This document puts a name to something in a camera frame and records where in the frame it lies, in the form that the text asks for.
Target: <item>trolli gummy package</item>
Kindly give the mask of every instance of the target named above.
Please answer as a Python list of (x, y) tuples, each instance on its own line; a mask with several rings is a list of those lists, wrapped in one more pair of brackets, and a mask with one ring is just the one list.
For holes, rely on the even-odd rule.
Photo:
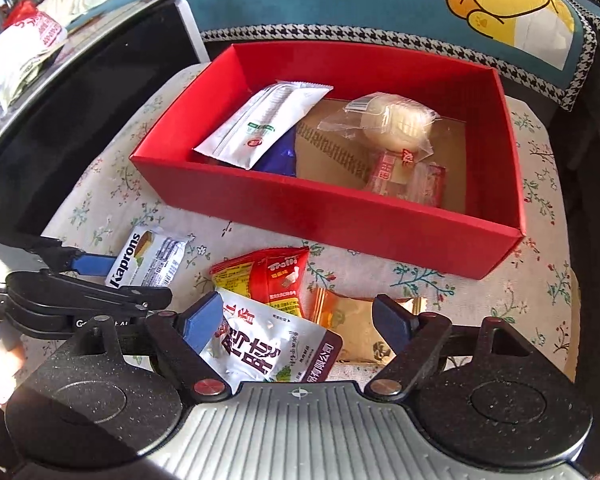
[(264, 249), (211, 267), (216, 286), (273, 308), (302, 316), (300, 284), (309, 249)]

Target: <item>red box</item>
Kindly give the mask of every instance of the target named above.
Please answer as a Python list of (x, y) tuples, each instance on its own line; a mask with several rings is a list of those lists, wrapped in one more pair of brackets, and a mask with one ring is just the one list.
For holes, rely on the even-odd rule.
[[(329, 98), (400, 94), (466, 123), (466, 214), (275, 174), (193, 152), (277, 80), (334, 86)], [(235, 44), (178, 97), (131, 161), (168, 205), (480, 279), (525, 235), (518, 150), (495, 70), (388, 46)]]

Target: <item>gold foil packet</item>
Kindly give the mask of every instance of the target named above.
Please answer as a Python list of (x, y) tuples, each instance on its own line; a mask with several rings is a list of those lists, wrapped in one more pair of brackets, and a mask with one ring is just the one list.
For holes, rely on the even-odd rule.
[[(416, 316), (426, 310), (425, 298), (394, 301)], [(338, 361), (386, 365), (395, 357), (374, 326), (372, 305), (369, 298), (347, 298), (325, 288), (314, 290), (311, 321), (342, 338)]]

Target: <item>brand logo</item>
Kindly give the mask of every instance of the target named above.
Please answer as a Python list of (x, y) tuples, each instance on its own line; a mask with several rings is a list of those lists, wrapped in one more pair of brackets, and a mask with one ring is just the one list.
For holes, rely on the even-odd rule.
[[(81, 326), (85, 326), (88, 321), (88, 319), (78, 319), (76, 320), (75, 325), (77, 328), (80, 328)], [(114, 324), (116, 326), (127, 326), (129, 324), (129, 320), (127, 319), (126, 321), (115, 321)]]
[(284, 269), (285, 267), (294, 266), (298, 263), (298, 258), (287, 258), (284, 262), (277, 262), (269, 266), (269, 270)]
[(305, 390), (304, 388), (296, 388), (295, 390), (291, 390), (289, 393), (293, 395), (296, 399), (302, 399), (303, 397), (309, 395), (311, 392)]
[(120, 286), (122, 277), (125, 275), (125, 272), (129, 270), (129, 261), (131, 261), (131, 257), (134, 255), (134, 251), (136, 250), (139, 241), (140, 235), (134, 234), (129, 241), (129, 245), (126, 247), (125, 252), (123, 253), (122, 260), (120, 261), (113, 278), (109, 280), (109, 285), (113, 285), (115, 287)]

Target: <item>floral tablecloth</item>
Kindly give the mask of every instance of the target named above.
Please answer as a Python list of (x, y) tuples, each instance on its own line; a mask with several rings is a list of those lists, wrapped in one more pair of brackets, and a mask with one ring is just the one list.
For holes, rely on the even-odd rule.
[[(171, 283), (174, 310), (182, 311), (212, 289), (208, 270), (224, 258), (276, 246), (310, 249), (303, 283), (346, 296), (425, 296), (427, 308), (456, 324), (478, 325), (485, 316), (514, 324), (558, 368), (566, 363), (571, 324), (571, 277), (560, 183), (548, 134), (529, 107), (507, 98), (518, 141), (528, 236), (489, 276), (476, 282), (211, 218), (165, 205), (128, 160), (155, 121), (202, 69), (175, 75), (129, 120), (92, 162), (64, 201), (44, 235), (93, 253), (118, 254), (133, 226), (161, 226), (189, 239), (186, 256)], [(33, 371), (60, 342), (24, 338)], [(337, 366), (334, 378), (367, 377), (372, 370)]]

